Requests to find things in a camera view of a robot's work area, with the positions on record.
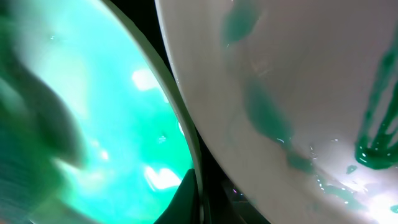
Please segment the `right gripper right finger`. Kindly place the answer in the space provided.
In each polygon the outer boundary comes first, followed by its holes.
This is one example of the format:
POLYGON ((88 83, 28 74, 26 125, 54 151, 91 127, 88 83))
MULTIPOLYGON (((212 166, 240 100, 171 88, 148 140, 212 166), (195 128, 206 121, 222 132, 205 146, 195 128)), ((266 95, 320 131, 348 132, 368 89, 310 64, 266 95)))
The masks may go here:
POLYGON ((212 224, 239 224, 242 218, 234 211, 219 180, 207 176, 203 181, 205 209, 205 223, 212 224))

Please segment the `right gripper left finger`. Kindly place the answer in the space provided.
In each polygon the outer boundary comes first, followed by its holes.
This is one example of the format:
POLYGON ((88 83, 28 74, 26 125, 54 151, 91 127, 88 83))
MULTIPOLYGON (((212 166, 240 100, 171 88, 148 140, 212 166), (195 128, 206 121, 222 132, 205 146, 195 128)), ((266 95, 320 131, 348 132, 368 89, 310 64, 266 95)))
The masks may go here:
POLYGON ((194 169, 189 169, 169 206, 154 224, 198 224, 199 199, 194 169))

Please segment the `mint green plate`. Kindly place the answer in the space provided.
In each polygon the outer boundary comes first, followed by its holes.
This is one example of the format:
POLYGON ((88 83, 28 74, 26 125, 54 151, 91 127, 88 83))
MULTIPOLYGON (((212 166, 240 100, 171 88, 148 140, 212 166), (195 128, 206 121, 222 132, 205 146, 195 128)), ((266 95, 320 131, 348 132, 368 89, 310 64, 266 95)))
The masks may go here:
POLYGON ((81 140, 80 167, 24 223, 154 223, 189 169, 193 123, 176 82, 111 1, 2 1, 14 51, 63 101, 81 140))

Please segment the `white plate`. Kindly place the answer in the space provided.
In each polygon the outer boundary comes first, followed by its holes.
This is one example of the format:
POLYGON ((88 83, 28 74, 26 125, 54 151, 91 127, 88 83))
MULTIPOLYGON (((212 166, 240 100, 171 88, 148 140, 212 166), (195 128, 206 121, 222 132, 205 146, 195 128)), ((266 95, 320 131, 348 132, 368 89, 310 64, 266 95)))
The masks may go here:
POLYGON ((271 223, 396 223, 396 1, 157 1, 212 156, 271 223))

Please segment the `green sponge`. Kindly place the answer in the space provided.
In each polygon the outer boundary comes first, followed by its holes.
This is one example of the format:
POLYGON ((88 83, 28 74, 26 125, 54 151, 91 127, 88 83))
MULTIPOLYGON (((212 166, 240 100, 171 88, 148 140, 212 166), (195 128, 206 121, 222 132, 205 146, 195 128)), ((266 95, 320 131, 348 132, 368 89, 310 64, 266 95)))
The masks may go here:
POLYGON ((1 17, 1 223, 24 223, 63 181, 55 160, 80 167, 81 140, 63 101, 14 51, 1 17))

